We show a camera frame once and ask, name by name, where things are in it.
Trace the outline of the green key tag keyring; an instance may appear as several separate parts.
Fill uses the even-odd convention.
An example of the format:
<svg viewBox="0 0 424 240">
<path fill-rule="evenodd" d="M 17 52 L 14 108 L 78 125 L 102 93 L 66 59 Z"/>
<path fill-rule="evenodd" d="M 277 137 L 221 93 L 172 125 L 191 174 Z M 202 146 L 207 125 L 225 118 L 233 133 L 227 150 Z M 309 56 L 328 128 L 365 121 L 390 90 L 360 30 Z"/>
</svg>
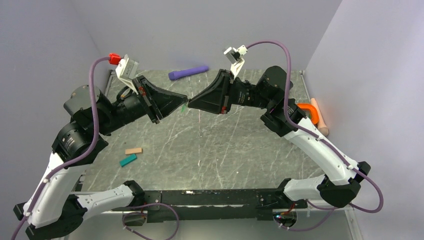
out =
<svg viewBox="0 0 424 240">
<path fill-rule="evenodd" d="M 187 107 L 188 107 L 188 105 L 185 103 L 181 108 L 181 112 L 183 113 L 186 110 Z"/>
</svg>

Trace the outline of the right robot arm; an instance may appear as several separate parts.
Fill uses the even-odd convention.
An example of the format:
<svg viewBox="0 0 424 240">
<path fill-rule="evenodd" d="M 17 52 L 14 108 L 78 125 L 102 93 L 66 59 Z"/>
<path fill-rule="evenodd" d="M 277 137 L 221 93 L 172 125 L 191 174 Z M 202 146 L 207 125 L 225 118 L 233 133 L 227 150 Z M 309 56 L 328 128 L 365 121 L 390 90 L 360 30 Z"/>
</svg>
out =
<svg viewBox="0 0 424 240">
<path fill-rule="evenodd" d="M 324 200 L 336 208 L 348 205 L 361 189 L 364 179 L 355 171 L 367 175 L 371 169 L 365 161 L 350 159 L 349 169 L 341 159 L 341 152 L 324 143 L 325 137 L 315 128 L 306 113 L 288 99 L 288 116 L 296 123 L 292 126 L 284 115 L 284 84 L 287 73 L 279 66 L 265 70 L 257 84 L 233 77 L 227 70 L 219 70 L 214 81 L 188 101 L 188 107 L 213 114 L 227 114 L 232 105 L 265 109 L 260 117 L 264 125 L 304 151 L 324 172 L 307 179 L 286 178 L 278 187 L 276 203 L 288 208 L 298 200 Z"/>
</svg>

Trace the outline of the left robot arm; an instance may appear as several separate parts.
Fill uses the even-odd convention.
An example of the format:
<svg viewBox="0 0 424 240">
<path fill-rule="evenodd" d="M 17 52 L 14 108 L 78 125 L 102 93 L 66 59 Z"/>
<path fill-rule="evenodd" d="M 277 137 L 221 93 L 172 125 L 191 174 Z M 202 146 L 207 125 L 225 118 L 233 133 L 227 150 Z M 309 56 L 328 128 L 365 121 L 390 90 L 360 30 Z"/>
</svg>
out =
<svg viewBox="0 0 424 240">
<path fill-rule="evenodd" d="M 27 221 L 31 240 L 64 237 L 85 220 L 116 208 L 139 209 L 146 203 L 145 192 L 134 181 L 88 195 L 73 194 L 82 173 L 108 146 L 104 136 L 148 116 L 158 124 L 188 101 L 186 95 L 162 89 L 144 76 L 133 79 L 111 102 L 97 87 L 83 85 L 64 103 L 71 119 L 57 134 L 47 169 L 32 197 L 14 206 L 20 221 Z"/>
</svg>

